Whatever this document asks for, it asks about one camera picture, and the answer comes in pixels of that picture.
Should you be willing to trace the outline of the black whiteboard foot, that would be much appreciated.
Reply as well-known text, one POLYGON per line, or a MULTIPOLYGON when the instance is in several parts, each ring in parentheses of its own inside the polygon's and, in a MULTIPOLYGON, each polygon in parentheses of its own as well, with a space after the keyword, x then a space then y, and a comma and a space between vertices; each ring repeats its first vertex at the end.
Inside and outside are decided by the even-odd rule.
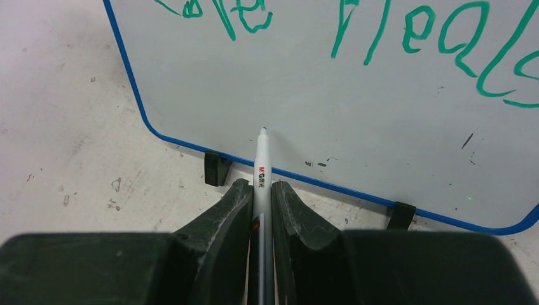
POLYGON ((225 185, 233 162, 223 158, 218 152, 206 151, 204 155, 204 181, 214 187, 225 185))
POLYGON ((397 201, 393 207, 386 209, 386 229, 407 231, 415 215, 415 206, 397 201))

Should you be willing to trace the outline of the white green whiteboard marker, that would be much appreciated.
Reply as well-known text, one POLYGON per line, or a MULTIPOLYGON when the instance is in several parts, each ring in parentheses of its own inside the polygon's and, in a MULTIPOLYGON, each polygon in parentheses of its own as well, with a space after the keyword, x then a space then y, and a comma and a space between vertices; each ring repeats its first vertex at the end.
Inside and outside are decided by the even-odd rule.
POLYGON ((272 167, 270 164, 269 143, 267 128, 264 127, 257 138, 254 160, 248 304, 275 303, 271 206, 272 167))

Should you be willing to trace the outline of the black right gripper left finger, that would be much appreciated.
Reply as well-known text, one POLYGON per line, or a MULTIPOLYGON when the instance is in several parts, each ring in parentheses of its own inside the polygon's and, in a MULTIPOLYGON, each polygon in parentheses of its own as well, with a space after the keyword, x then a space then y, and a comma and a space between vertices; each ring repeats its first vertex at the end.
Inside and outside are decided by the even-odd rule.
POLYGON ((20 234, 1 246, 2 304, 239 304, 252 187, 172 233, 20 234))

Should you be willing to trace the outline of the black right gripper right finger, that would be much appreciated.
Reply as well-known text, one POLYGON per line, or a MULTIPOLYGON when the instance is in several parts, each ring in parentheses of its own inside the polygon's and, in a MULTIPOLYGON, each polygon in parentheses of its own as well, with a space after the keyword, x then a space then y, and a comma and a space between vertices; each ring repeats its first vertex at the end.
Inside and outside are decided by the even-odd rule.
POLYGON ((536 304, 495 237, 340 230, 287 182, 272 186, 280 304, 536 304))

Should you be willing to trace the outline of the blue framed whiteboard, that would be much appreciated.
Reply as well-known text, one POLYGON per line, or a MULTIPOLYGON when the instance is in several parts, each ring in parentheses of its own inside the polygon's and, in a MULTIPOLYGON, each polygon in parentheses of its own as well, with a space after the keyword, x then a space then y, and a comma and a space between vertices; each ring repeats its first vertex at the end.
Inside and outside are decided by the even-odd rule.
POLYGON ((105 1, 159 139, 497 235, 538 222, 537 1, 105 1))

